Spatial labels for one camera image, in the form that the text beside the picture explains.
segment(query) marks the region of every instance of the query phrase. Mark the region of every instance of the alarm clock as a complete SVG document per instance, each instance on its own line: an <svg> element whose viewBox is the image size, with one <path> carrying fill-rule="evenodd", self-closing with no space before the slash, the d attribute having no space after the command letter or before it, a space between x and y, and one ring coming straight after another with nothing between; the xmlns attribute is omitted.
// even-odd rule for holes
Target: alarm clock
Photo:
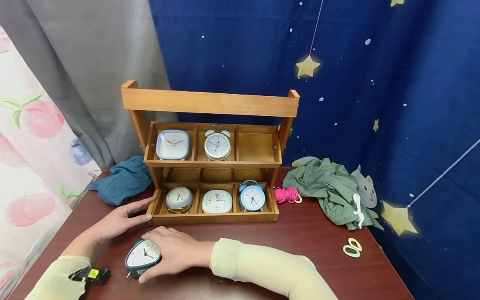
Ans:
<svg viewBox="0 0 480 300"><path fill-rule="evenodd" d="M183 186L173 188L168 192L165 203L169 211L177 214L184 213L192 206L192 192Z"/></svg>
<svg viewBox="0 0 480 300"><path fill-rule="evenodd" d="M139 239L125 258L125 267L128 275L138 279L146 270L162 260L160 250L149 240Z"/></svg>
<svg viewBox="0 0 480 300"><path fill-rule="evenodd" d="M248 185L246 184L247 182L254 182L254 184ZM239 186L239 192L240 205L243 207L244 212L263 211L262 207L265 204L265 192L262 190L262 186L255 180L245 180L243 184Z"/></svg>
<svg viewBox="0 0 480 300"><path fill-rule="evenodd" d="M202 211L206 214L226 214L232 206L232 195L224 190L208 191L202 199Z"/></svg>
<svg viewBox="0 0 480 300"><path fill-rule="evenodd" d="M190 154L190 137L183 130L162 130L156 139L156 154L161 160L185 160Z"/></svg>
<svg viewBox="0 0 480 300"><path fill-rule="evenodd" d="M215 126L223 127L223 130L217 132L213 130ZM226 160L230 154L230 132L223 125L213 125L205 132L205 154L208 160Z"/></svg>

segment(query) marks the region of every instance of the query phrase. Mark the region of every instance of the arm sleeve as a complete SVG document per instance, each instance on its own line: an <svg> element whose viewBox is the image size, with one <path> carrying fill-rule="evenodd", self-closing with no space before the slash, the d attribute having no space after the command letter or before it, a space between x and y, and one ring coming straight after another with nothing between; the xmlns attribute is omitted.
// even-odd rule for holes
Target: arm sleeve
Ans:
<svg viewBox="0 0 480 300"><path fill-rule="evenodd" d="M338 300L308 258L269 247L220 239L210 269L216 276L252 282L290 300Z"/></svg>
<svg viewBox="0 0 480 300"><path fill-rule="evenodd" d="M45 271L25 300L78 300L85 293L85 283L68 278L72 273L90 266L83 256L60 256Z"/></svg>

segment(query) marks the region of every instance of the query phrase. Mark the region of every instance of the wooden shelf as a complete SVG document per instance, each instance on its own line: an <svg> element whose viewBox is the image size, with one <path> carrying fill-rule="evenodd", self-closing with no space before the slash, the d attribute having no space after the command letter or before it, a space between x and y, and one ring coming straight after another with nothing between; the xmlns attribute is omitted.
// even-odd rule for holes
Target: wooden shelf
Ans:
<svg viewBox="0 0 480 300"><path fill-rule="evenodd" d="M279 168L282 164L276 126L225 124L230 131L230 155L226 161L208 160L204 150L208 123L150 123L144 162L152 168ZM185 160L161 160L156 154L158 134L166 129L184 130L190 136L190 155Z"/></svg>
<svg viewBox="0 0 480 300"><path fill-rule="evenodd" d="M249 223L249 222L272 222L278 219L278 206L272 197L273 191L266 182L260 183L265 192L265 204L263 211L244 212L239 202L238 187L240 182L230 183L164 183L163 189L156 190L156 199L149 206L148 212L152 214L152 224L201 224L201 223ZM193 204L191 208L182 214L176 214L167 210L165 197L168 192L178 186L184 186L192 191ZM226 214L206 214L202 211L202 199L209 190L226 190L232 195L233 207Z"/></svg>
<svg viewBox="0 0 480 300"><path fill-rule="evenodd" d="M255 96L186 91L140 89L135 80L121 86L123 107L132 118L155 185L155 201L148 207L155 225L196 223L272 222L279 215L272 186L282 165L282 154L288 134L297 115L300 96L289 90L287 97ZM231 134L230 155L225 161L208 160L204 152L205 132L212 124L151 122L146 111L193 112L247 116L282 117L280 126L223 124ZM166 129L188 133L191 142L185 160L160 160L156 155L158 134ZM263 211L243 212L238 187L245 180L256 180L265 192ZM165 197L178 186L193 193L193 205L188 212L175 214L167 209ZM209 190L231 192L233 207L226 214L205 214L201 201Z"/></svg>

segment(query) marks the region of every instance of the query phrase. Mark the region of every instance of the teal fabric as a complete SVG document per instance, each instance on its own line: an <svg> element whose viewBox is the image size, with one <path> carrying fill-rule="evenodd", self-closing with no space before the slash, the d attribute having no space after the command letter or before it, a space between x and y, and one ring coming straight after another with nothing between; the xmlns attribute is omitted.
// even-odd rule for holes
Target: teal fabric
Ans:
<svg viewBox="0 0 480 300"><path fill-rule="evenodd" d="M346 225L349 230L359 226L359 216L353 214L357 206L353 194L357 192L357 180L343 165L330 159L312 159L305 166L288 172L283 187L295 187L301 196L315 197L325 215L337 225ZM364 209L363 226L373 225L373 218Z"/></svg>
<svg viewBox="0 0 480 300"><path fill-rule="evenodd" d="M129 197L133 197L152 184L152 177L144 157L132 156L110 169L110 176L98 179L88 189L98 191L103 202L119 206Z"/></svg>

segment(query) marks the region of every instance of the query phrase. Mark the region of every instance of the hand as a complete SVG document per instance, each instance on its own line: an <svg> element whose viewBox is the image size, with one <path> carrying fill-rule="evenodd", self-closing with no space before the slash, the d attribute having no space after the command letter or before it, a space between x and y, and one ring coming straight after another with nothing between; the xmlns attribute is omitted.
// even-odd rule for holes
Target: hand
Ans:
<svg viewBox="0 0 480 300"><path fill-rule="evenodd" d="M115 208L98 223L90 227L87 230L88 234L99 242L102 242L119 236L135 225L147 222L152 218L152 215L141 215L133 218L129 218L128 215L147 209L148 204L153 200L155 200L155 197L146 198Z"/></svg>
<svg viewBox="0 0 480 300"><path fill-rule="evenodd" d="M162 260L143 273L138 279L139 283L159 275L177 274L194 266L208 268L215 245L213 241L197 241L186 233L163 226L145 233L142 239L150 240L157 246Z"/></svg>

